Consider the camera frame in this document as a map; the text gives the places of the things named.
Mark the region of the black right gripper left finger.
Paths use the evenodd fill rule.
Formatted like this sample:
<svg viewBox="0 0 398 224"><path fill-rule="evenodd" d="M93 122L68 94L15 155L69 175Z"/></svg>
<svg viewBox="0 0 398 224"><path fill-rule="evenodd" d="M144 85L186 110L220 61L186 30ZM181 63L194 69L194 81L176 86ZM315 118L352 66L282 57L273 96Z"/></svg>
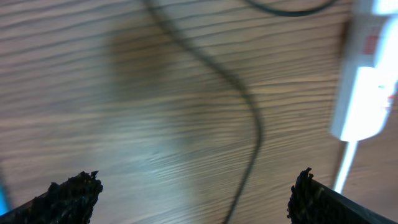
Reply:
<svg viewBox="0 0 398 224"><path fill-rule="evenodd" d="M97 171L80 172L1 215L1 224L89 224L103 185Z"/></svg>

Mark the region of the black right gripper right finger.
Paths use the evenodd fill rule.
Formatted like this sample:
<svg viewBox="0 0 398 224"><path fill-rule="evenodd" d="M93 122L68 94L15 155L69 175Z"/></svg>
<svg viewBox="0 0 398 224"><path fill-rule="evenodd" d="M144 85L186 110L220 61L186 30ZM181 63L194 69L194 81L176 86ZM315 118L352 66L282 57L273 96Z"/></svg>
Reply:
<svg viewBox="0 0 398 224"><path fill-rule="evenodd" d="M395 224L313 179L311 168L301 171L288 202L292 224Z"/></svg>

